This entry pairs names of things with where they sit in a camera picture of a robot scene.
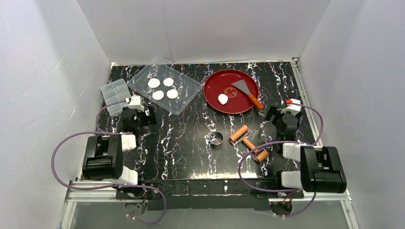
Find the white dough piece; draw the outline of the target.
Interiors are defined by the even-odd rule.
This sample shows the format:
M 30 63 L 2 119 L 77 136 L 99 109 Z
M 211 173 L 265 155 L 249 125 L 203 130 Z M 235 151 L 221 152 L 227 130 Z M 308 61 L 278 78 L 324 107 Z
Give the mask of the white dough piece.
M 218 95 L 218 102 L 219 102 L 221 105 L 225 105 L 225 104 L 228 102 L 228 96 L 225 95 L 225 94 L 219 94 L 219 95 Z

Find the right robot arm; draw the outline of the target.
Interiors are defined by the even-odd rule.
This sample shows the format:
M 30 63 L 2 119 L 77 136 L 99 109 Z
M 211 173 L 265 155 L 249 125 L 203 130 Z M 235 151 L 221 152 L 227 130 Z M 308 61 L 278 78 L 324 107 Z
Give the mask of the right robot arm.
M 334 146 L 316 146 L 299 143 L 296 132 L 301 111 L 270 107 L 266 120 L 276 127 L 274 149 L 283 158 L 300 163 L 298 171 L 278 171 L 276 180 L 283 188 L 301 189 L 306 192 L 343 193 L 347 180 L 339 153 Z

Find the red round tray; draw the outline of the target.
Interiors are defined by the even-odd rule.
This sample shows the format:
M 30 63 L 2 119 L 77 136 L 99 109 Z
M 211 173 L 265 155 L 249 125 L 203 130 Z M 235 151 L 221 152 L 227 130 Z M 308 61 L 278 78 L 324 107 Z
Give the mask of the red round tray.
M 257 83 L 248 74 L 238 70 L 220 70 L 211 74 L 203 87 L 203 95 L 207 103 L 215 110 L 225 114 L 244 113 L 255 105 L 248 96 L 232 86 L 232 83 L 245 80 L 250 92 L 258 99 L 260 92 Z M 228 102 L 221 105 L 218 102 L 218 95 L 228 96 Z

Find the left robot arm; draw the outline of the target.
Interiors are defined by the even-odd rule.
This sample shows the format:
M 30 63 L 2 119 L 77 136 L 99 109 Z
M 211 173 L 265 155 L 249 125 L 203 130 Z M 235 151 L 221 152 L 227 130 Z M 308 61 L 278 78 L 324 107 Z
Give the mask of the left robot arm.
M 94 135 L 88 138 L 82 165 L 85 179 L 119 185 L 138 184 L 138 172 L 124 165 L 123 153 L 140 145 L 142 128 L 157 123 L 153 107 L 149 106 L 144 111 L 125 108 L 121 113 L 121 123 L 124 135 Z

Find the wooden double-ended rolling pin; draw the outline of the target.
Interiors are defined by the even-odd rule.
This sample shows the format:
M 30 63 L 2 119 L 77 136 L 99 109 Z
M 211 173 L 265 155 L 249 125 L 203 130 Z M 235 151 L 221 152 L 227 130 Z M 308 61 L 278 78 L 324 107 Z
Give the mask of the wooden double-ended rolling pin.
M 229 141 L 231 144 L 234 146 L 237 145 L 240 142 L 243 142 L 244 145 L 250 149 L 253 150 L 256 148 L 256 146 L 247 138 L 247 136 L 251 133 L 251 130 L 247 125 L 243 125 L 241 128 L 236 130 L 230 137 Z M 253 159 L 257 163 L 263 162 L 266 158 L 269 156 L 269 152 L 266 151 L 265 149 L 256 149 L 253 151 Z

